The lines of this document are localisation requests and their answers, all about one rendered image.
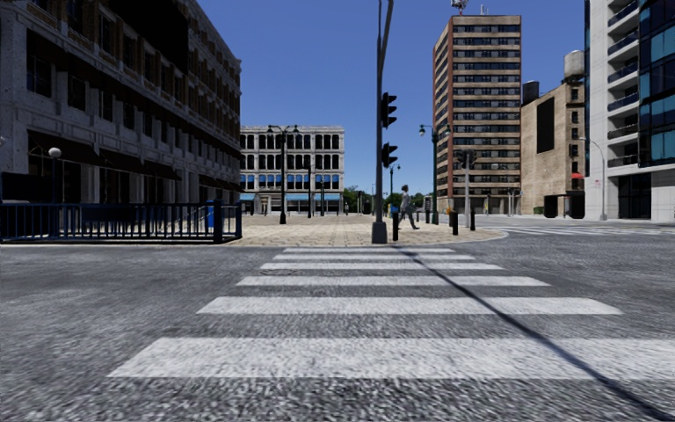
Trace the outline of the person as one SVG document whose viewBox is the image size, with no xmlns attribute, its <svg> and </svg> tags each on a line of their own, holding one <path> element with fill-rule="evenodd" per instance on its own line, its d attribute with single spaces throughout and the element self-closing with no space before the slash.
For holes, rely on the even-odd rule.
<svg viewBox="0 0 675 422">
<path fill-rule="evenodd" d="M 404 218 L 407 218 L 410 222 L 410 226 L 413 229 L 418 229 L 418 226 L 414 223 L 414 219 L 412 216 L 412 213 L 415 209 L 413 206 L 410 195 L 409 195 L 409 187 L 407 185 L 403 185 L 401 187 L 402 189 L 402 197 L 401 197 L 401 204 L 400 204 L 400 211 L 402 213 L 401 220 Z"/>
</svg>

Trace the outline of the white glass tower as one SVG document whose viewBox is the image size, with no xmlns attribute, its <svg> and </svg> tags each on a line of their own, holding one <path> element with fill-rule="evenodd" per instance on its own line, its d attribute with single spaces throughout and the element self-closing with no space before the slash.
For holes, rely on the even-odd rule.
<svg viewBox="0 0 675 422">
<path fill-rule="evenodd" d="M 585 0 L 584 135 L 606 158 L 607 218 L 675 222 L 675 0 Z M 601 162 L 585 141 L 585 211 Z"/>
</svg>

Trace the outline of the brown banded tower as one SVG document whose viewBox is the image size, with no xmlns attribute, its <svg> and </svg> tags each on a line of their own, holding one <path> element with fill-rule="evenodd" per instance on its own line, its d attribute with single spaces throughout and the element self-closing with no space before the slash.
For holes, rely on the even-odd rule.
<svg viewBox="0 0 675 422">
<path fill-rule="evenodd" d="M 437 144 L 437 208 L 464 210 L 459 149 L 472 149 L 470 202 L 476 212 L 504 212 L 520 188 L 521 18 L 453 15 L 433 48 L 433 125 L 452 133 Z"/>
</svg>

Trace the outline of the grey street lamp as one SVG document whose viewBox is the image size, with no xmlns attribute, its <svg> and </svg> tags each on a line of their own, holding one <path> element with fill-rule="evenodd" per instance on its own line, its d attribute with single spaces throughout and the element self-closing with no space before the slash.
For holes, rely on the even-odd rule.
<svg viewBox="0 0 675 422">
<path fill-rule="evenodd" d="M 431 129 L 431 136 L 432 136 L 432 175 L 433 175 L 433 181 L 432 181 L 432 213 L 431 213 L 431 222 L 434 225 L 439 224 L 439 213 L 437 209 L 438 205 L 438 200 L 437 200 L 437 190 L 438 190 L 438 159 L 437 159 L 437 144 L 439 142 L 439 139 L 442 136 L 446 136 L 452 133 L 452 129 L 449 124 L 446 124 L 445 126 L 441 127 L 441 131 L 439 132 L 435 127 L 432 125 L 424 125 L 421 124 L 419 126 L 418 133 L 420 136 L 425 135 L 425 129 L 430 128 Z"/>
<path fill-rule="evenodd" d="M 286 215 L 286 206 L 287 206 L 287 201 L 286 201 L 286 186 L 287 186 L 287 177 L 286 177 L 286 163 L 287 163 L 287 154 L 286 154 L 286 145 L 287 145 L 287 134 L 290 132 L 290 129 L 292 129 L 291 133 L 292 134 L 298 134 L 298 126 L 297 125 L 287 125 L 285 127 L 281 127 L 279 125 L 269 125 L 267 128 L 266 133 L 274 135 L 275 134 L 275 129 L 278 130 L 280 134 L 280 156 L 281 156 L 281 195 L 280 195 L 280 215 L 279 215 L 279 223 L 284 225 L 287 223 L 287 215 Z"/>
<path fill-rule="evenodd" d="M 401 166 L 399 164 L 396 165 L 390 165 L 388 168 L 389 171 L 389 212 L 392 213 L 395 211 L 396 208 L 396 201 L 394 198 L 395 195 L 395 189 L 394 189 L 394 173 L 396 171 L 400 171 Z"/>
<path fill-rule="evenodd" d="M 602 147 L 595 141 L 586 138 L 586 137 L 581 137 L 582 141 L 588 141 L 590 144 L 595 146 L 600 154 L 600 162 L 601 162 L 601 212 L 599 219 L 601 221 L 606 221 L 607 220 L 607 214 L 606 214 L 606 158 L 605 158 L 605 153 Z"/>
</svg>

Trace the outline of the dark stairway railing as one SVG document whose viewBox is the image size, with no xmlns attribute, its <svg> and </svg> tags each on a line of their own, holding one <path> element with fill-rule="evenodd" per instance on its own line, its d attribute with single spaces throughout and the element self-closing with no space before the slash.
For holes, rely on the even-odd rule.
<svg viewBox="0 0 675 422">
<path fill-rule="evenodd" d="M 57 188 L 62 151 L 48 152 L 52 174 L 47 179 L 50 201 L 5 202 L 0 172 L 0 242 L 93 239 L 205 240 L 216 244 L 243 236 L 242 207 L 221 200 L 199 203 L 100 204 L 62 201 Z"/>
</svg>

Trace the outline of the tan brick building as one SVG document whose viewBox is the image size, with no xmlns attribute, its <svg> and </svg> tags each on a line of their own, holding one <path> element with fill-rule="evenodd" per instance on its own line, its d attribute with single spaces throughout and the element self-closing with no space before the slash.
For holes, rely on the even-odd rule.
<svg viewBox="0 0 675 422">
<path fill-rule="evenodd" d="M 584 53 L 564 56 L 561 84 L 545 94 L 523 84 L 521 211 L 582 219 L 585 214 Z"/>
</svg>

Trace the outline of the white stone building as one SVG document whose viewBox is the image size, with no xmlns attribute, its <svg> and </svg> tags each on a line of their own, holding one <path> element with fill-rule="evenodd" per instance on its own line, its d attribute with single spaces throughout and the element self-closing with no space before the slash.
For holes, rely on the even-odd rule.
<svg viewBox="0 0 675 422">
<path fill-rule="evenodd" d="M 252 214 L 279 214 L 280 134 L 267 126 L 242 126 L 240 201 Z M 299 126 L 287 134 L 286 215 L 308 215 L 307 166 L 311 165 L 312 215 L 340 213 L 344 207 L 345 130 L 341 126 Z"/>
</svg>

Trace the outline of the grey stone building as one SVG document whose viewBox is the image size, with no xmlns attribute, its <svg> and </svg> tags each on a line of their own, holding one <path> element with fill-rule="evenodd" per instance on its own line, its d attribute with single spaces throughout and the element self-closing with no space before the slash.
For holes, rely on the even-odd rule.
<svg viewBox="0 0 675 422">
<path fill-rule="evenodd" d="M 0 203 L 235 202 L 240 76 L 197 0 L 0 0 Z"/>
</svg>

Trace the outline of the trees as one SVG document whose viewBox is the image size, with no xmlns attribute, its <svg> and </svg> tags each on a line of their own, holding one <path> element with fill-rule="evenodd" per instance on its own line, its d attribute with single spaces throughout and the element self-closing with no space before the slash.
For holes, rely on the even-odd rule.
<svg viewBox="0 0 675 422">
<path fill-rule="evenodd" d="M 362 214 L 371 214 L 377 207 L 375 206 L 376 196 L 369 192 L 360 191 L 357 186 L 346 187 L 343 191 L 344 203 L 349 204 L 350 212 L 356 213 L 358 210 Z M 388 211 L 388 205 L 399 207 L 402 201 L 401 193 L 393 193 L 382 199 L 382 208 L 384 212 Z M 421 193 L 415 193 L 410 196 L 410 203 L 415 209 L 423 208 L 425 197 Z"/>
</svg>

